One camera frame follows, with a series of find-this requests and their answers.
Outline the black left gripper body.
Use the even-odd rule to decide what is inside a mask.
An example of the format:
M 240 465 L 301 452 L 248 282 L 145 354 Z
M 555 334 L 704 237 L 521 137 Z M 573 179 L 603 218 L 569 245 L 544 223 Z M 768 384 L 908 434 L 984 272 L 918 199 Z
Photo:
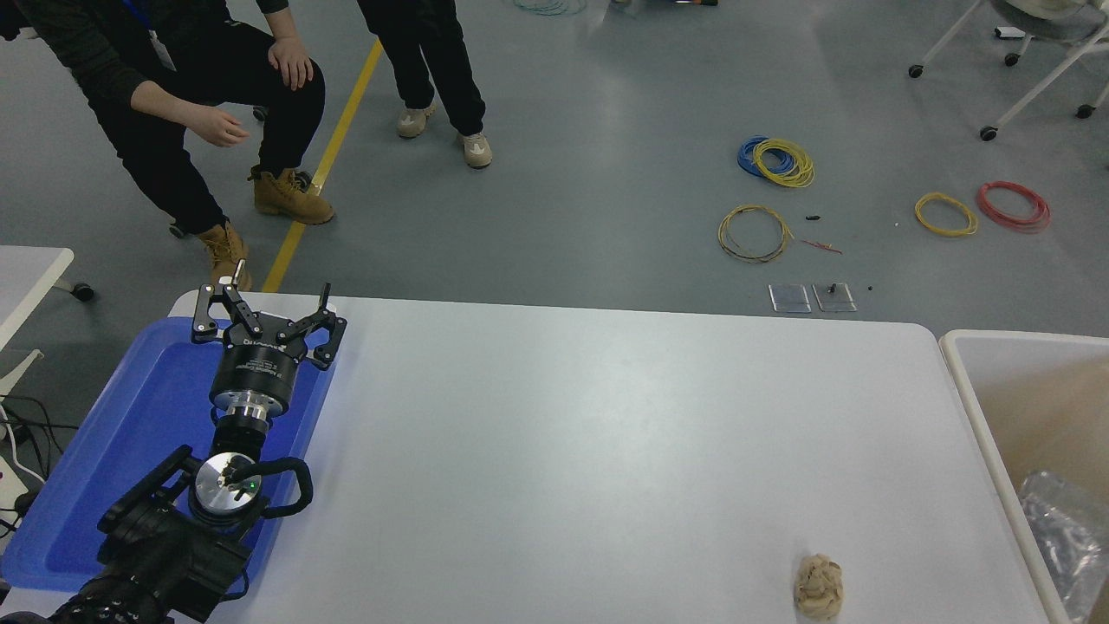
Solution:
M 302 360 L 308 352 L 304 337 L 278 341 L 277 333 L 250 337 L 245 328 L 227 328 L 217 375 L 211 383 L 211 403 L 228 410 L 235 400 L 253 400 L 269 410 L 288 410 Z

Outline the person's right hand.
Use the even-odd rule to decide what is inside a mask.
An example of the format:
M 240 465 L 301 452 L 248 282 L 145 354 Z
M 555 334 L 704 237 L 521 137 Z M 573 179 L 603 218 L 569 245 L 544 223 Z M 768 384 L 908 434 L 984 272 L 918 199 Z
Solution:
M 196 106 L 184 117 L 184 126 L 192 130 L 199 139 L 218 147 L 242 145 L 250 139 L 250 131 L 241 122 L 222 109 Z

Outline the person's left hand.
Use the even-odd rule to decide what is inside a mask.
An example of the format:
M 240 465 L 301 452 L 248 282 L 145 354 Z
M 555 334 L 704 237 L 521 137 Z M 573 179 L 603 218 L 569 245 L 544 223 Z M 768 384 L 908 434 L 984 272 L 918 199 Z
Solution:
M 308 86 L 315 79 L 315 67 L 299 35 L 275 35 L 267 60 L 292 91 Z

